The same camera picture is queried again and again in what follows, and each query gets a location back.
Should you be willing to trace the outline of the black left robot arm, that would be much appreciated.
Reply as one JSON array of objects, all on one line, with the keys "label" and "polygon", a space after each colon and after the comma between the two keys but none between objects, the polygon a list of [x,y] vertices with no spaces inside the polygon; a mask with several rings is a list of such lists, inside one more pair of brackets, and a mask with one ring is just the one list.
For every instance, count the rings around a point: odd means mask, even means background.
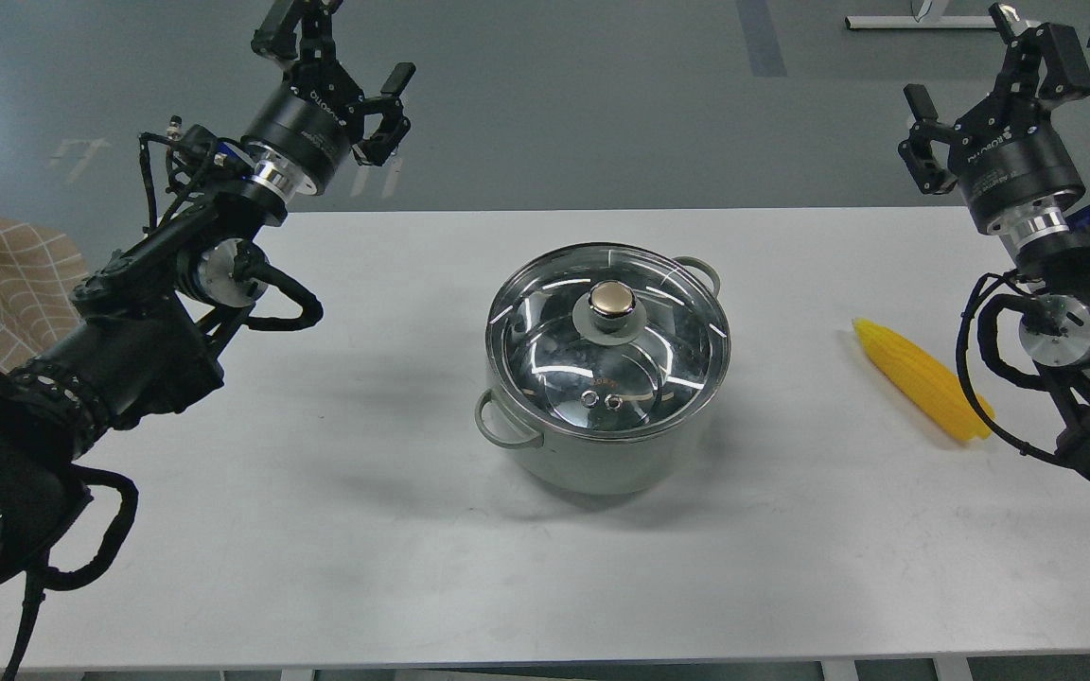
[{"label": "black left robot arm", "polygon": [[44,595],[90,585],[133,526],[135,483],[78,465],[105,431],[181,413],[223,385],[220,355],[241,328],[295,332],[319,299],[255,244],[298,194],[319,197],[338,168],[388,161],[408,132],[393,66],[367,96],[337,58],[338,1],[277,1],[251,41],[284,77],[241,138],[178,115],[138,137],[148,221],[143,238],[72,292],[78,326],[0,370],[0,585],[25,577],[13,680]]}]

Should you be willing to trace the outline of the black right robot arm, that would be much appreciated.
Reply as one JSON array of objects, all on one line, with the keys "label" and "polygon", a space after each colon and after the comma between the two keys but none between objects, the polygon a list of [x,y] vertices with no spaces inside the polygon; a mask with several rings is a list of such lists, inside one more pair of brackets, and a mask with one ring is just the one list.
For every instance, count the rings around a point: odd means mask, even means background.
[{"label": "black right robot arm", "polygon": [[[955,363],[966,402],[1018,453],[1090,482],[1090,205],[1051,124],[1057,105],[1090,96],[1090,70],[1071,26],[1030,25],[1000,3],[988,13],[1005,46],[991,92],[942,122],[925,87],[908,83],[913,121],[897,151],[923,194],[959,190],[977,231],[1012,255],[1012,271],[981,276],[961,314]],[[1054,401],[1064,431],[1052,451],[983,410],[972,346],[992,374]]]}]

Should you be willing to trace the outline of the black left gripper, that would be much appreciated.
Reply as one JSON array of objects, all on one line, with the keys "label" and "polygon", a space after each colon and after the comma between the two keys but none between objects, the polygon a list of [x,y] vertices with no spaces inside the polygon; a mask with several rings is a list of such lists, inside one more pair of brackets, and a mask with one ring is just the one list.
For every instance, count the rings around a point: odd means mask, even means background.
[{"label": "black left gripper", "polygon": [[[311,197],[325,193],[351,148],[358,165],[384,166],[411,130],[402,95],[416,65],[393,65],[379,95],[365,99],[336,61],[334,16],[342,5],[272,1],[251,39],[255,54],[290,70],[243,133],[243,147],[284,156],[306,177]],[[367,115],[379,121],[364,137]]]}]

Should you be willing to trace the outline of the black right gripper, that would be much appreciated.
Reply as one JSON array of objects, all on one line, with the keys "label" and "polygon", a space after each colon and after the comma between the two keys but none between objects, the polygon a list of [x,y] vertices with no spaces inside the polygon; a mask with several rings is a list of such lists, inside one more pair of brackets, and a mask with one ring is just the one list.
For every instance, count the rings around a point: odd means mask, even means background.
[{"label": "black right gripper", "polygon": [[[897,153],[923,194],[948,194],[958,183],[977,231],[994,236],[1007,230],[1003,215],[1013,208],[1051,200],[1065,208],[1082,197],[1081,174],[1051,114],[1090,96],[1090,65],[1074,27],[1033,25],[1004,3],[988,13],[1005,44],[989,100],[953,127],[938,120],[927,87],[908,83],[903,94],[913,122]],[[950,149],[948,167],[934,144]]]}]

